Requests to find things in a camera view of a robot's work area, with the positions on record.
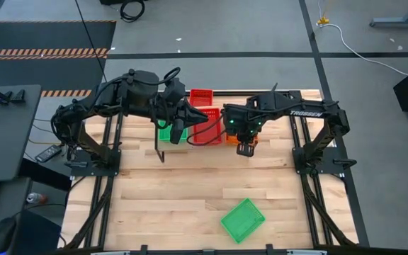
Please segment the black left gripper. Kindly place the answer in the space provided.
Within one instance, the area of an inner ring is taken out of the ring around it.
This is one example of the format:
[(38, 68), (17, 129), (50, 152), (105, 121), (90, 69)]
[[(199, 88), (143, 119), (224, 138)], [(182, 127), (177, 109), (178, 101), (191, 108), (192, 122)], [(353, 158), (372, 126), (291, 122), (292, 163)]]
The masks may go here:
[(152, 102), (152, 121), (163, 120), (172, 124), (175, 120), (185, 125), (198, 125), (208, 122), (208, 116), (185, 102), (186, 89), (179, 78), (166, 84), (163, 92), (158, 92)]

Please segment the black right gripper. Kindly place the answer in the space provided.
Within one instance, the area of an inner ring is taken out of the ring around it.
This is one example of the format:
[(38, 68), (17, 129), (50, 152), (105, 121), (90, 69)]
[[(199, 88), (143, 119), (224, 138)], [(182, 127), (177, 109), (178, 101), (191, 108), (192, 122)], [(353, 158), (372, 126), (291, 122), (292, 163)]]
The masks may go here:
[(246, 106), (224, 104), (222, 114), (227, 136), (236, 137), (239, 143), (254, 143), (263, 125), (261, 113)]

